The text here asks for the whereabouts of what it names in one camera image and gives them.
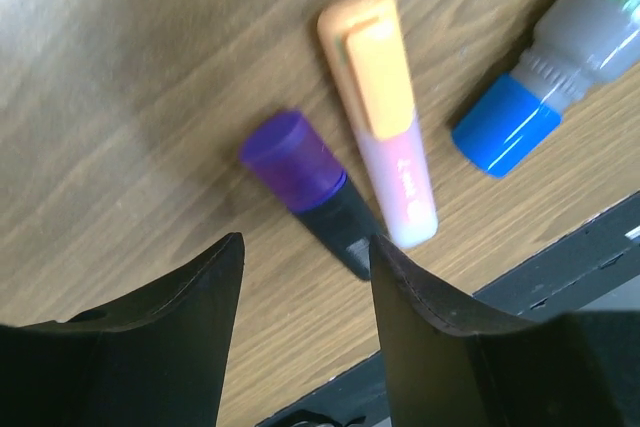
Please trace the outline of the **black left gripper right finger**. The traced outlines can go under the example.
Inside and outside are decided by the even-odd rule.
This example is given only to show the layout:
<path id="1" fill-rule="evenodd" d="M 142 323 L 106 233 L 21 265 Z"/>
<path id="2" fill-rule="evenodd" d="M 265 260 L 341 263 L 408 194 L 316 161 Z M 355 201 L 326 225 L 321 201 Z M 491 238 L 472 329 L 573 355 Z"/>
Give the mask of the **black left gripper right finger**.
<path id="1" fill-rule="evenodd" d="M 395 426 L 635 426 L 639 315 L 510 315 L 370 243 L 371 287 Z"/>

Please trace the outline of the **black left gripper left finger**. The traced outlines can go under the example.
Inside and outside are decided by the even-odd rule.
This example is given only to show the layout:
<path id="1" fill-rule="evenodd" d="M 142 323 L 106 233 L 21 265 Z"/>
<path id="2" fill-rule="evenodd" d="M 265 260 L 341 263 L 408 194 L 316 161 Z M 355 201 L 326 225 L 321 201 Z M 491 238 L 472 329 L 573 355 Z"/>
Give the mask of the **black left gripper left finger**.
<path id="1" fill-rule="evenodd" d="M 212 426 L 244 270 L 244 240 L 66 322 L 1 329 L 5 426 Z"/>

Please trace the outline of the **purple cap black highlighter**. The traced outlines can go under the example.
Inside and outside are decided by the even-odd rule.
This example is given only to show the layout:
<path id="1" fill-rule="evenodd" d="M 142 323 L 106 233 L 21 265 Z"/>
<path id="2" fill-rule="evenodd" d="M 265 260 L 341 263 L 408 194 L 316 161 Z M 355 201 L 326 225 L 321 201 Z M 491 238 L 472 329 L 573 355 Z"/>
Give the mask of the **purple cap black highlighter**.
<path id="1" fill-rule="evenodd" d="M 240 160 L 357 278 L 371 278 L 369 241 L 383 229 L 307 118 L 281 110 L 240 148 Z"/>

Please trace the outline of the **blue cap grey glue stick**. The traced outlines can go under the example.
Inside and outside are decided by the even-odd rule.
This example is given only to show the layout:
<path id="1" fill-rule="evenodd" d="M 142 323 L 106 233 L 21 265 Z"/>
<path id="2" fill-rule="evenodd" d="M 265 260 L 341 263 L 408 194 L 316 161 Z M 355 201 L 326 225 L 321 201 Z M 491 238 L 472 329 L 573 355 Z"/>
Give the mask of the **blue cap grey glue stick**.
<path id="1" fill-rule="evenodd" d="M 453 143 L 475 167 L 502 178 L 561 124 L 568 107 L 638 60 L 639 13 L 632 3 L 556 0 L 515 67 L 455 126 Z"/>

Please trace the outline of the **yellow cap pink highlighter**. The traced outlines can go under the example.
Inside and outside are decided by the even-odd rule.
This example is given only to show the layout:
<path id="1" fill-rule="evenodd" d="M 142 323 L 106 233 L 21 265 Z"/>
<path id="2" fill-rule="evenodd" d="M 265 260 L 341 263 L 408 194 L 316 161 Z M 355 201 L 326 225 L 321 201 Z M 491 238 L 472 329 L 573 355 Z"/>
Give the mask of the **yellow cap pink highlighter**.
<path id="1" fill-rule="evenodd" d="M 438 218 L 396 0 L 336 0 L 317 31 L 388 233 L 415 247 Z"/>

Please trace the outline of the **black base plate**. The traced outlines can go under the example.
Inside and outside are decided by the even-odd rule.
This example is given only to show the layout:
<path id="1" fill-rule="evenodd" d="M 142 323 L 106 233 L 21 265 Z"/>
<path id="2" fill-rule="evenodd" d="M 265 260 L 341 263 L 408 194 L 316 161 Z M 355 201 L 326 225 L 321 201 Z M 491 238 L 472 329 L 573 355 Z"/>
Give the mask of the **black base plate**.
<path id="1" fill-rule="evenodd" d="M 471 297 L 532 322 L 577 311 L 639 315 L 639 199 L 631 196 Z M 267 419 L 270 426 L 395 426 L 382 352 Z"/>

